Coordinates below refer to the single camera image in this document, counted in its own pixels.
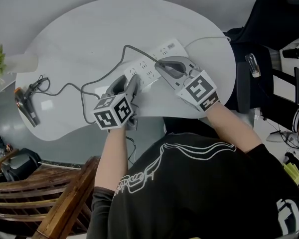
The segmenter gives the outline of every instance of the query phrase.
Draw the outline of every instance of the white power strip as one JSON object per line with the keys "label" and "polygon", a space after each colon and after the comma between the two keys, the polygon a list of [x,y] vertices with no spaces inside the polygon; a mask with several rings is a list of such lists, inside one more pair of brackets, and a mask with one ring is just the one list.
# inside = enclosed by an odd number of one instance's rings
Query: white power strip
{"label": "white power strip", "polygon": [[[150,52],[147,52],[145,50],[144,52],[146,52],[156,60],[170,56],[188,57],[188,54],[183,46],[175,38],[166,42],[162,46],[151,50]],[[155,62],[144,56],[140,60],[133,63],[130,67],[125,69],[124,74],[128,80],[130,80],[134,74],[138,74],[141,79],[140,89],[142,90],[144,87],[156,81],[160,77],[160,74],[155,69],[154,65]]]}

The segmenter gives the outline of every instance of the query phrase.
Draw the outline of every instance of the white table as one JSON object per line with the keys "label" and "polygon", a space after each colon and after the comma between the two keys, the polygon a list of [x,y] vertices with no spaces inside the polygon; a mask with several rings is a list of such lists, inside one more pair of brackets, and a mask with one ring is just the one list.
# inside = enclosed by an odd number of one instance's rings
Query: white table
{"label": "white table", "polygon": [[[26,89],[40,75],[51,80],[50,93],[56,93],[67,82],[80,87],[112,69],[120,60],[126,44],[147,52],[173,38],[185,46],[201,37],[222,35],[222,31],[204,16],[170,2],[91,2],[62,15],[34,39],[27,52],[38,56],[38,68],[33,73],[18,74],[16,87]],[[205,69],[215,82],[220,101],[227,102],[236,77],[235,58],[229,42],[222,38],[199,40],[186,51],[189,58]],[[127,63],[103,81],[87,86],[85,91],[104,93],[124,69],[140,57],[140,54],[128,50]],[[94,121],[91,110],[96,99],[85,96],[84,100],[87,119]],[[163,78],[154,82],[147,92],[140,93],[136,102],[140,106],[140,117],[205,116],[178,99]],[[34,94],[32,103],[40,124],[32,127],[25,116],[20,115],[29,130],[42,140],[56,140],[87,125],[82,115],[80,93],[72,87],[57,97]]]}

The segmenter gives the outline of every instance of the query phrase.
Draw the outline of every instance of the hair dryer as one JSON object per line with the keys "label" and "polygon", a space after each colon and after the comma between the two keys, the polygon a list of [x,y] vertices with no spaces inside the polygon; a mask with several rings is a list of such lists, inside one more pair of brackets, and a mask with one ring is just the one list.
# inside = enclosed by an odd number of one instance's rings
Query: hair dryer
{"label": "hair dryer", "polygon": [[48,80],[48,78],[42,78],[37,80],[35,83],[30,84],[25,93],[21,88],[17,88],[14,91],[14,100],[18,109],[26,116],[33,127],[36,127],[40,123],[40,121],[35,114],[30,97],[32,96],[33,92],[41,85],[41,83],[46,80]]}

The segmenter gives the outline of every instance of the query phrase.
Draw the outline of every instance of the wooden chair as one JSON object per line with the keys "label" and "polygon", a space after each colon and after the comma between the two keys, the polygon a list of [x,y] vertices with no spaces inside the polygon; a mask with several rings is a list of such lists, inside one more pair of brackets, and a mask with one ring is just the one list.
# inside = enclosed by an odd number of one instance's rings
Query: wooden chair
{"label": "wooden chair", "polygon": [[41,165],[30,177],[0,183],[0,231],[33,239],[86,233],[99,158],[81,170]]}

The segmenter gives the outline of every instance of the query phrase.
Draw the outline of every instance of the black t-shirt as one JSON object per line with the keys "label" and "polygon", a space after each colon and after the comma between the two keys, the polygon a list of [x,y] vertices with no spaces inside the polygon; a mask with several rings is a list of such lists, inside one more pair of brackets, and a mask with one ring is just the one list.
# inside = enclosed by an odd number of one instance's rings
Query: black t-shirt
{"label": "black t-shirt", "polygon": [[87,239],[277,238],[299,229],[299,190],[265,148],[168,135],[115,192],[96,187]]}

